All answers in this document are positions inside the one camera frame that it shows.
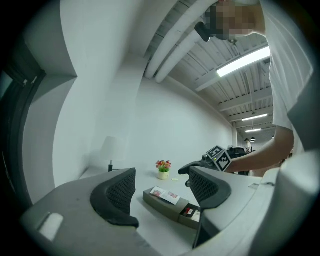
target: white t-shirt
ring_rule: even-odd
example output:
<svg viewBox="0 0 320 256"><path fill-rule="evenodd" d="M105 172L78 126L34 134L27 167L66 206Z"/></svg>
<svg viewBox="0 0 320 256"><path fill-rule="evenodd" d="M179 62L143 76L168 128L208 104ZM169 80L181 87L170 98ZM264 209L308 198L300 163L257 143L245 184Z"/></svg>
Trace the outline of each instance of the white t-shirt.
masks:
<svg viewBox="0 0 320 256"><path fill-rule="evenodd" d="M304 148L287 114L312 76L316 60L305 36L291 18L273 1L260 0L260 3L271 52L273 124L293 131L293 154L300 154Z"/></svg>
<svg viewBox="0 0 320 256"><path fill-rule="evenodd" d="M245 151L247 152L247 150L249 150L249 152L251 152L251 143L249 141L245 145Z"/></svg>

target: box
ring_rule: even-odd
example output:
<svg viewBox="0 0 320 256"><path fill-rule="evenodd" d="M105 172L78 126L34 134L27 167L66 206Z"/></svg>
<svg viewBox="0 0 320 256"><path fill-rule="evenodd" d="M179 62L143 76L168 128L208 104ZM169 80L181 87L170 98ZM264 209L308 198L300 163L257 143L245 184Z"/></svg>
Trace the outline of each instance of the box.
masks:
<svg viewBox="0 0 320 256"><path fill-rule="evenodd" d="M162 215L166 216L174 222L181 223L191 229L198 229L199 222L192 220L191 216L183 216L186 208L191 208L200 211L198 206L189 203L188 200L180 198L176 205L161 199L153 194L150 194L154 188L147 189L143 192L143 200L152 208L157 210Z"/></svg>

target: flower pot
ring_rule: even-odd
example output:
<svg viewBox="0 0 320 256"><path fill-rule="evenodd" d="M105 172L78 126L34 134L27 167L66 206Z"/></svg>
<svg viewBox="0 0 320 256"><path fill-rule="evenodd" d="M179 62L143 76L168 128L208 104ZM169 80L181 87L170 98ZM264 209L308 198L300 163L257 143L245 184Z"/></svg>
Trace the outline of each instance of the flower pot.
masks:
<svg viewBox="0 0 320 256"><path fill-rule="evenodd" d="M168 178L169 178L169 171L167 171L167 172L158 171L158 179L159 180L167 180Z"/></svg>

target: person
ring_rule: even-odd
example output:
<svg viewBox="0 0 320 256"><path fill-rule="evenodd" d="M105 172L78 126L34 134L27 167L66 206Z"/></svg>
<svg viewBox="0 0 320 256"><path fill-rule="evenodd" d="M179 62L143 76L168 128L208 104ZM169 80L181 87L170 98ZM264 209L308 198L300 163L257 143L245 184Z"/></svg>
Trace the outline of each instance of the person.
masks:
<svg viewBox="0 0 320 256"><path fill-rule="evenodd" d="M250 140L249 140L248 138L246 138L244 142L246 143L246 145L244 146L244 147L245 147L245 153L246 153L246 154L251 153L251 143L250 143Z"/></svg>
<svg viewBox="0 0 320 256"><path fill-rule="evenodd" d="M294 2L290 1L286 11L279 7L279 3L270 0L260 0L258 4L249 6L225 0L216 5L217 30L237 36L262 35L266 37L271 53L269 78L273 96L274 139L259 151L233 159L227 173L272 166L285 159L293 146L294 155L304 151L287 114L308 84L316 60L300 29L305 28L305 19L297 17L305 13L303 9L295 8L297 3Z"/></svg>

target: fluorescent light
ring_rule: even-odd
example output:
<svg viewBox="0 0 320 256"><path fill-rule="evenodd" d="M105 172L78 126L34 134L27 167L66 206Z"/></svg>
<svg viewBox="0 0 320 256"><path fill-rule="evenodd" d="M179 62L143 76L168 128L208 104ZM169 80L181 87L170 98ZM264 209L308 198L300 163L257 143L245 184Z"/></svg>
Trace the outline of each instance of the fluorescent light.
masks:
<svg viewBox="0 0 320 256"><path fill-rule="evenodd" d="M255 130L246 130L246 133L253 133L253 132L260 132L261 129L255 129Z"/></svg>
<svg viewBox="0 0 320 256"><path fill-rule="evenodd" d="M270 47L267 46L263 49L257 50L253 53L250 53L240 59L235 60L234 62L230 63L229 65L224 66L223 68L220 68L216 72L218 75L222 78L225 75L236 71L238 69L243 68L244 66L247 66L249 64L252 64L254 62L260 61L262 59L265 59L267 57L270 57Z"/></svg>
<svg viewBox="0 0 320 256"><path fill-rule="evenodd" d="M257 118L264 118L267 116L268 116L268 114L261 114L261 115L257 115L257 116L253 116L253 117L244 118L244 119L242 119L242 121L248 121L248 120L257 119Z"/></svg>

